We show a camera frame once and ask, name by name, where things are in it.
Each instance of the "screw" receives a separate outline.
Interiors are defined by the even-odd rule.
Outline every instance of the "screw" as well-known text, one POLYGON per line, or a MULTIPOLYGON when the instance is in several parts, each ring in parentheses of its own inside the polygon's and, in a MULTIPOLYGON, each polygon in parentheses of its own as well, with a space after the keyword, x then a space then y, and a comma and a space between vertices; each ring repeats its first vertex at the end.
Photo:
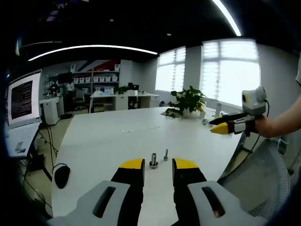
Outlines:
POLYGON ((151 154, 150 168, 155 169, 157 167, 158 167, 157 154, 153 153, 151 154))
POLYGON ((168 160, 168 149, 165 150, 164 161, 168 160))

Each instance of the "window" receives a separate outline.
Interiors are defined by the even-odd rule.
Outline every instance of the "window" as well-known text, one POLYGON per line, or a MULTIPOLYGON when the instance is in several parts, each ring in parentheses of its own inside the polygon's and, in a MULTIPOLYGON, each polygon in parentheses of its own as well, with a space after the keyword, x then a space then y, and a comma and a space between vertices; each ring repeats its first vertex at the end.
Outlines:
POLYGON ((156 90, 182 91, 184 82, 186 48, 163 53, 158 58, 156 90))
POLYGON ((242 106, 242 90, 260 85, 260 68, 253 40, 205 42, 199 89, 211 99, 242 106))

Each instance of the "desk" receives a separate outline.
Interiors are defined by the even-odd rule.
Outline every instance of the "desk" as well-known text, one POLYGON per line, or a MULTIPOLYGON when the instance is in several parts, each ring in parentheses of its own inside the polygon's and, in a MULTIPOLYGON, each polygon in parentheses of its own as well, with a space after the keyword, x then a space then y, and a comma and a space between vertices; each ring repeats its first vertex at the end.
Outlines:
POLYGON ((114 110, 116 111, 128 109, 128 97, 137 97, 138 99, 141 99, 141 108, 159 107, 160 104, 160 96, 156 94, 145 93, 145 94, 138 94, 135 96, 128 95, 128 94, 105 95, 103 93, 100 93, 99 91, 96 91, 90 96, 89 113, 91 113, 94 98, 106 98, 106 97, 113 98, 114 110))
POLYGON ((47 125, 55 125, 64 114, 63 97, 40 100, 39 104, 43 105, 47 125))
MULTIPOLYGON (((127 160, 145 159, 144 199, 140 226, 166 226, 177 221, 172 183, 172 159, 195 162, 207 180, 218 180, 231 160, 240 135, 210 132, 201 120, 172 119, 166 107, 75 115, 63 138, 56 164, 71 168, 68 183, 52 183, 53 216, 65 216, 77 200, 102 180, 111 180, 127 160), (163 161, 168 148, 168 161, 163 161), (148 166, 157 153, 157 169, 148 166)), ((214 110, 206 109, 211 119, 214 110)))

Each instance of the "computer mouse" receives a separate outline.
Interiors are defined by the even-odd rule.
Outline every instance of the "computer mouse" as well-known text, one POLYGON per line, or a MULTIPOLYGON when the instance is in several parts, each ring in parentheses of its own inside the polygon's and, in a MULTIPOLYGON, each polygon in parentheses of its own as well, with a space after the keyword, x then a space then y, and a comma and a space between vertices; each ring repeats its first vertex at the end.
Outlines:
POLYGON ((66 186, 70 174, 68 166, 61 166, 55 171, 55 184, 58 188, 62 189, 66 186))

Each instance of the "human hand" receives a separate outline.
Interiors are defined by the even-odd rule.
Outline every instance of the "human hand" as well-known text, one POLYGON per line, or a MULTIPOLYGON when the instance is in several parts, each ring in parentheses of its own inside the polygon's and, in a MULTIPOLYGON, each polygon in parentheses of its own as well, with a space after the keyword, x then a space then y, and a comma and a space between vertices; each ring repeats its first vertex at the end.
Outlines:
POLYGON ((260 136, 271 138, 273 137, 273 121, 265 116, 256 118, 255 128, 260 136))

